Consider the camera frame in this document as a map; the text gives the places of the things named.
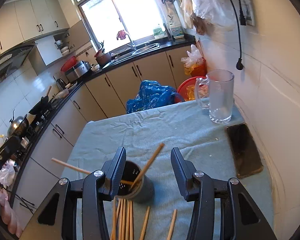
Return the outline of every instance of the glass mug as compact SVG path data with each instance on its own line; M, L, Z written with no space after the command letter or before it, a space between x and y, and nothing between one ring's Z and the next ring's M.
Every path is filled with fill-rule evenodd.
M202 109L209 109L209 117L215 123L227 123L231 120L233 106L234 74L217 69L209 72L207 78L197 78L194 97ZM200 95L202 85L208 85L209 98Z

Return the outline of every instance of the mug handle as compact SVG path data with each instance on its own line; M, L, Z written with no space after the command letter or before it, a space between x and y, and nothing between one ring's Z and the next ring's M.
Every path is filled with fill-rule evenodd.
M209 105L204 104L201 101L200 95L199 95L199 87L201 85L207 85L209 83L209 80L207 78L197 78L196 82L195 82L195 86L194 86L194 97L195 100L197 101L198 105L202 108L202 109L209 109Z

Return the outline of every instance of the lower cabinet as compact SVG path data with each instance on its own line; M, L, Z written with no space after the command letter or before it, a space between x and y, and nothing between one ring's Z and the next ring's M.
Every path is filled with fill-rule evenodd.
M49 124L32 152L31 158L57 178L60 178L64 167L53 162L51 158L67 162L72 149L73 146L63 136L60 136L52 124Z
M166 51L174 81L176 82L176 88L178 88L185 80L191 78L191 75L186 75L184 70L184 63L181 62L182 57L188 57L187 51L191 51L190 46L171 49Z
M108 118L126 114L126 109L106 74L88 81L86 85Z
M142 80L158 81L162 86L176 87L165 52L134 61Z
M106 76L124 106L126 106L129 99L134 99L138 94L141 79L132 62L107 72Z
M87 122L107 118L86 85L82 85L70 100Z
M16 193L19 197L33 203L34 206L38 208L58 180L56 176L52 175L30 158L22 173ZM21 204L24 205L20 200L15 198L13 210L16 212L21 227L24 229L31 219L32 213Z
M74 146L87 121L72 101L68 100L55 118L53 118L51 124L54 126L56 133L66 138Z

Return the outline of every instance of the power cord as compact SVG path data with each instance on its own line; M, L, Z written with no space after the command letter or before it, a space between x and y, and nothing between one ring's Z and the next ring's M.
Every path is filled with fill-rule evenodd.
M12 193L12 191L6 189L6 188L3 186L2 183L0 183L0 189L4 189L5 191L7 191L7 192L9 192L9 193ZM20 201L22 201L22 202L24 203L24 205L23 205L22 203L20 203L21 206L24 206L24 207L27 208L32 214L34 214L34 213L33 213L33 208L34 208L34 209L36 209L36 208L34 207L34 204L33 204L33 203L31 203L31 202L25 200L25 199L22 198L22 197L19 197L17 194L16 194L16 197L17 197L18 200L20 200Z
M238 37L239 37L239 46L240 46L240 57L238 59L236 68L237 70L243 70L244 65L242 64L242 47L241 47L241 35L240 35L240 26L239 26L239 20L238 20L238 15L237 15L237 11L235 10L233 1L230 0L233 10L234 10L234 14L235 14L235 19L237 20L237 27L238 27Z
M238 1L239 1L239 8L240 8L240 16L239 16L240 25L246 26L247 23L246 23L246 19L244 18L244 15L243 15L241 0L238 0Z

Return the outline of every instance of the window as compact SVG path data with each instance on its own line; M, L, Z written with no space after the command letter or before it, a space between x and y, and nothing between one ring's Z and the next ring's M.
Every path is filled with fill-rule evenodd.
M105 52L130 43L128 36L117 40L120 30L137 41L153 35L156 26L163 28L154 0L77 0L77 5L96 42L104 41Z

